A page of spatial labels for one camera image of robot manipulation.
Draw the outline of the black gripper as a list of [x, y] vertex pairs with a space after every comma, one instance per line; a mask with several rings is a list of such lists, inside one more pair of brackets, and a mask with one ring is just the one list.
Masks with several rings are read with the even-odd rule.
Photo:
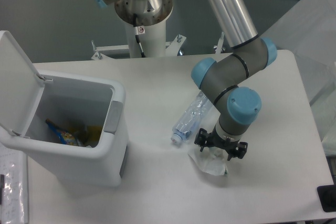
[[228, 161], [236, 157], [243, 159], [248, 149], [247, 142], [239, 142], [234, 138], [225, 136], [221, 138], [217, 133], [208, 133], [204, 128], [199, 129], [194, 144], [200, 147], [200, 152], [206, 147], [216, 147], [225, 150], [228, 154]]

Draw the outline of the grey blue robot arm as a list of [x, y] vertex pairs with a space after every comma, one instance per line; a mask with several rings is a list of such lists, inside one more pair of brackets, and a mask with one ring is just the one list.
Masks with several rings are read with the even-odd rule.
[[[172, 0], [94, 0], [100, 7], [113, 5], [129, 29], [128, 46], [132, 58], [165, 54], [165, 33], [148, 38], [149, 29], [170, 16]], [[211, 132], [200, 129], [195, 144], [217, 147], [228, 158], [243, 158], [248, 144], [242, 135], [261, 109], [258, 93], [240, 84], [265, 69], [277, 58], [277, 48], [260, 38], [243, 0], [208, 0], [224, 32], [232, 54], [221, 61], [205, 58], [195, 65], [191, 77], [220, 113]]]

